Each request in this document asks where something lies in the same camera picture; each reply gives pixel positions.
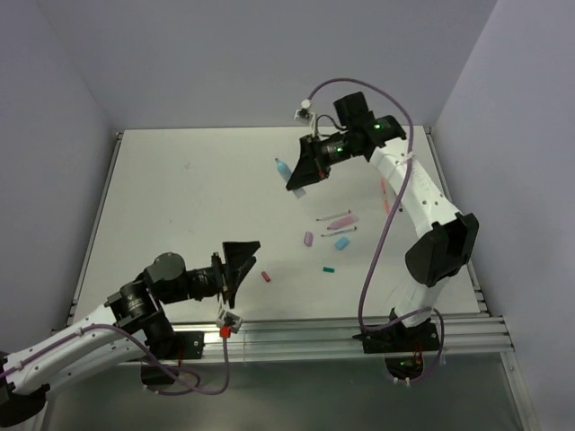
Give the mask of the orange pen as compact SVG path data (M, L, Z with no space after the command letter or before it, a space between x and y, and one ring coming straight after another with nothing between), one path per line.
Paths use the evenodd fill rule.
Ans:
M387 196L385 181L383 179L381 179L381 181L380 181L380 187L381 187L381 191L382 191L385 212L388 215L390 215L391 207L390 207L388 196Z

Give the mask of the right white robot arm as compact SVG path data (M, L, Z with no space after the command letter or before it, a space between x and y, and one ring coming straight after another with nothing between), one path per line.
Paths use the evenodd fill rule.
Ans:
M402 209L417 237L404 256L408 283L392 309L388 331L391 344L406 350L419 340L418 326L432 314L446 283L467 265L479 223L449 201L416 159L412 129L404 129L393 116L376 117L362 92L337 100L334 108L341 130L327 137L316 131L300 137L300 155L287 189L326 180L334 164L362 157L394 191L390 212Z

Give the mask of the light blue cap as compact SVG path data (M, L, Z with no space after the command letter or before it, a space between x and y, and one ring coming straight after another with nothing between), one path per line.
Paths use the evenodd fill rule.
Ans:
M336 243L334 243L334 247L338 251L344 250L350 243L349 238L341 237Z

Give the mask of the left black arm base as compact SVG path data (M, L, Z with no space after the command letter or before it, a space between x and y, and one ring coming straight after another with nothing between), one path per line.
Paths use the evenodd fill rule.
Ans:
M180 367L184 360L199 360L204 347L204 333L202 331L178 331L172 340L164 342L149 350L158 360L176 362ZM165 389L174 384L174 379L166 375L155 365L150 365L144 359L140 367L140 380L147 386Z

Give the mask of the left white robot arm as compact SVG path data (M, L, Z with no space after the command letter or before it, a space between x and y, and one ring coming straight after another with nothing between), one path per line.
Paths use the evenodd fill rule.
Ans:
M164 306L218 300L216 326L222 340L238 332L232 312L239 286L256 263L259 242L224 242L204 268L187 269L183 257L166 252L93 312L48 339L1 355L1 425L19 425L43 409L51 393L130 360L145 360L178 381L162 359L182 347Z

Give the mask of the light blue highlighter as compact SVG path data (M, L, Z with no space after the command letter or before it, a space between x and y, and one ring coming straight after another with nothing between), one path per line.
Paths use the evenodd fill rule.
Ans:
M281 178L284 180L285 183L288 183L288 181L290 180L290 178L292 176L291 169L289 168L289 166L286 163L281 161L279 158L275 158L275 163L276 163L279 175L281 176ZM300 188L300 189L293 189L292 194L296 198L302 198L306 195L306 192L303 188Z

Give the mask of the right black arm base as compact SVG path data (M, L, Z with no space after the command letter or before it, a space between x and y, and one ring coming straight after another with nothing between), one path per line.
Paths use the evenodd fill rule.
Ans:
M352 338L362 343L365 354L424 353L441 347L437 327L430 320L410 328L398 323L379 331L362 331Z

